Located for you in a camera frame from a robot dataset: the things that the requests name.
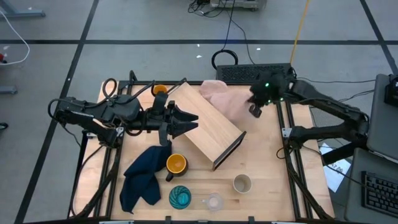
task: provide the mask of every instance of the mug handle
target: mug handle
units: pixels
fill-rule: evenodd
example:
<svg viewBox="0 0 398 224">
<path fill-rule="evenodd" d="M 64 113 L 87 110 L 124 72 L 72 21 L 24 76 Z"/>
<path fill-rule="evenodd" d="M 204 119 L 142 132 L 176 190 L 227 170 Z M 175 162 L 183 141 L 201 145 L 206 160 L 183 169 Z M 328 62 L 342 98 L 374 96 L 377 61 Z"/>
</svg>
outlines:
<svg viewBox="0 0 398 224">
<path fill-rule="evenodd" d="M 166 181 L 170 182 L 173 179 L 173 177 L 174 177 L 174 175 L 169 172 L 169 174 L 167 174 Z"/>
</svg>

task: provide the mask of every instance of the paper sheet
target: paper sheet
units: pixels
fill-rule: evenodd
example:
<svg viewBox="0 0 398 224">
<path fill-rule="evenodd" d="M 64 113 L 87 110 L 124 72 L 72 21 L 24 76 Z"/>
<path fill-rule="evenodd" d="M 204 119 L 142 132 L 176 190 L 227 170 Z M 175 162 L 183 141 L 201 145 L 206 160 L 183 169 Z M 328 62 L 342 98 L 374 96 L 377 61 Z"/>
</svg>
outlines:
<svg viewBox="0 0 398 224">
<path fill-rule="evenodd" d="M 323 143 L 322 147 L 320 148 L 320 152 L 322 154 L 325 154 L 330 151 L 332 151 L 332 149 L 326 143 Z M 347 162 L 345 159 L 342 159 L 335 163 L 330 164 L 329 166 L 334 168 L 335 170 L 347 174 L 347 171 L 351 166 L 351 164 Z M 328 182 L 329 189 L 332 190 L 334 193 L 336 193 L 338 187 L 340 186 L 341 182 L 344 179 L 344 176 L 332 169 L 327 168 L 326 166 L 323 167 L 323 170 L 325 172 L 326 181 Z"/>
</svg>

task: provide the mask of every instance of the yellow cable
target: yellow cable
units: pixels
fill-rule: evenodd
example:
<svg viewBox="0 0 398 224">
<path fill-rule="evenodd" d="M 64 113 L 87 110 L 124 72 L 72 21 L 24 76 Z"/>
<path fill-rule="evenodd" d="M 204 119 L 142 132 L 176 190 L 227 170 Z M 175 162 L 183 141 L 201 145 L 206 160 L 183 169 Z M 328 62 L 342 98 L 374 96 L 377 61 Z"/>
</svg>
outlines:
<svg viewBox="0 0 398 224">
<path fill-rule="evenodd" d="M 310 4 L 310 1 L 311 1 L 311 0 L 307 0 L 307 3 L 305 3 L 304 13 L 303 13 L 303 16 L 301 17 L 300 25 L 298 26 L 298 31 L 297 31 L 296 39 L 294 40 L 292 55 L 290 56 L 290 64 L 293 63 L 294 53 L 295 53 L 295 51 L 296 51 L 297 40 L 298 40 L 299 37 L 300 37 L 301 28 L 303 27 L 304 18 L 305 18 L 305 15 L 307 14 L 307 9 L 308 9 L 308 5 Z"/>
</svg>

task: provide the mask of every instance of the beige cup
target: beige cup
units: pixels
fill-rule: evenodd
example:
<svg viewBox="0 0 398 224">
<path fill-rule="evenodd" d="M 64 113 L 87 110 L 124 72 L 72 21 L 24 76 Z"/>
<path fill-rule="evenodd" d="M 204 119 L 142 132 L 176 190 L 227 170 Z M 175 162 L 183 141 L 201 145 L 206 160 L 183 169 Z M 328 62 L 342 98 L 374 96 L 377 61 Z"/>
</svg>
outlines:
<svg viewBox="0 0 398 224">
<path fill-rule="evenodd" d="M 237 192 L 246 194 L 251 190 L 252 182 L 248 175 L 239 174 L 234 178 L 233 185 Z"/>
</svg>

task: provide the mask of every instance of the black floor stripe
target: black floor stripe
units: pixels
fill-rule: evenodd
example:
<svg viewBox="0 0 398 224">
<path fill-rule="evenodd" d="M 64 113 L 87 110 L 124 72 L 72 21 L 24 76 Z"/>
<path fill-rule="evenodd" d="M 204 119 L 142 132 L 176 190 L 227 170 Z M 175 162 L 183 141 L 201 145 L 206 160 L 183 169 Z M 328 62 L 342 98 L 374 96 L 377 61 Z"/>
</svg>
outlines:
<svg viewBox="0 0 398 224">
<path fill-rule="evenodd" d="M 361 1 L 363 9 L 365 11 L 365 14 L 368 17 L 369 22 L 371 23 L 374 34 L 376 35 L 378 41 L 380 41 L 380 43 L 381 43 L 381 48 L 383 49 L 384 55 L 386 56 L 386 59 L 388 61 L 388 64 L 391 67 L 393 74 L 398 75 L 398 68 L 395 63 L 395 60 L 392 57 L 390 50 L 388 49 L 388 46 L 387 46 L 386 42 L 384 41 L 383 36 L 381 35 L 381 32 L 376 24 L 376 21 L 374 20 L 374 18 L 372 16 L 372 13 L 371 13 L 371 10 L 370 10 L 368 4 L 366 3 L 365 0 L 360 0 L 360 1 Z"/>
<path fill-rule="evenodd" d="M 80 40 L 25 40 L 28 44 L 79 44 Z M 98 45 L 157 45 L 157 44 L 224 44 L 225 40 L 85 40 Z M 292 45 L 294 40 L 247 40 L 248 44 Z M 398 40 L 383 41 L 398 45 Z M 228 40 L 228 44 L 246 44 L 245 40 Z M 0 40 L 0 44 L 24 44 L 21 40 Z M 299 40 L 299 45 L 380 45 L 379 40 Z"/>
<path fill-rule="evenodd" d="M 99 0 L 94 0 L 93 5 L 91 7 L 90 13 L 88 14 L 88 18 L 85 24 L 85 27 L 83 29 L 83 33 L 81 34 L 80 41 L 78 44 L 78 47 L 76 48 L 75 56 L 73 57 L 72 64 L 70 65 L 68 75 L 65 79 L 65 83 L 63 84 L 63 88 L 60 94 L 60 98 L 63 98 L 67 95 L 69 87 L 70 87 L 70 82 L 72 81 L 73 74 L 75 73 L 76 66 L 78 64 L 79 58 L 81 51 L 83 50 L 84 46 L 84 40 L 87 38 L 88 31 L 90 29 L 91 22 L 93 21 L 94 14 L 98 5 Z M 30 201 L 32 200 L 33 193 L 35 191 L 37 181 L 39 180 L 40 173 L 42 171 L 43 165 L 45 158 L 47 157 L 47 153 L 50 148 L 50 144 L 55 132 L 55 128 L 57 127 L 57 122 L 54 120 L 51 120 L 49 130 L 47 131 L 47 134 L 45 135 L 44 143 L 43 146 L 40 150 L 39 157 L 37 158 L 36 165 L 34 167 L 32 176 L 30 177 L 30 181 L 28 183 L 27 189 L 25 191 L 24 198 L 22 199 L 22 203 L 19 207 L 17 217 L 14 221 L 14 223 L 23 223 L 27 210 L 29 208 Z"/>
</svg>

